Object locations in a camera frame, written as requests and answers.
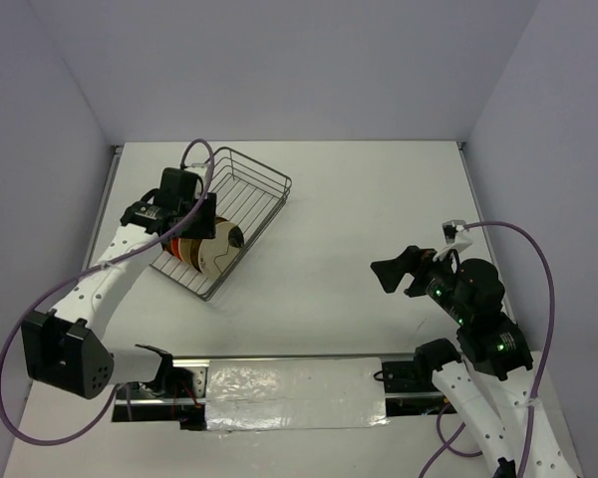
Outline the cream plate with black mark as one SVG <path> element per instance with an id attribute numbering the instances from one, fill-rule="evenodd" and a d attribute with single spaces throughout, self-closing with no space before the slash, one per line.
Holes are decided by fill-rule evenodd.
<path id="1" fill-rule="evenodd" d="M 216 218 L 215 237 L 200 242 L 197 263 L 200 272 L 211 280 L 217 280 L 231 265 L 244 247 L 241 229 L 222 217 Z"/>

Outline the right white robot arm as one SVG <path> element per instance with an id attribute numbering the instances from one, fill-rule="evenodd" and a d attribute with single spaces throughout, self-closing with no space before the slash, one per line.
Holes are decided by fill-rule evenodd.
<path id="1" fill-rule="evenodd" d="M 438 339 L 417 347 L 414 378 L 444 394 L 477 443 L 494 477 L 574 477 L 544 406 L 532 396 L 538 377 L 519 326 L 502 309 L 505 291 L 495 266 L 461 260 L 456 250 L 408 247 L 371 265 L 382 288 L 428 297 L 458 325 L 458 344 Z"/>

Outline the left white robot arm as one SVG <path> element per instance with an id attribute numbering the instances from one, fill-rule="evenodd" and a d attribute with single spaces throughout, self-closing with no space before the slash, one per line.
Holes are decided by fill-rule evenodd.
<path id="1" fill-rule="evenodd" d="M 172 391 L 181 372 L 171 353 L 149 345 L 112 352 L 102 337 L 123 298 L 169 239 L 213 237 L 211 176 L 207 164 L 165 168 L 159 186 L 126 208 L 92 273 L 48 312 L 26 316 L 21 333 L 32 379 L 85 399 L 126 382 L 139 383 L 155 397 Z"/>

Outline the silver foil base rail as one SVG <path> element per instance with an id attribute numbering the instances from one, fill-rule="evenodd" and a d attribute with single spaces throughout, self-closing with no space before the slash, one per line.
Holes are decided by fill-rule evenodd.
<path id="1" fill-rule="evenodd" d="M 413 355 L 178 358 L 168 391 L 118 392 L 114 423 L 236 432 L 370 428 L 449 403 Z"/>

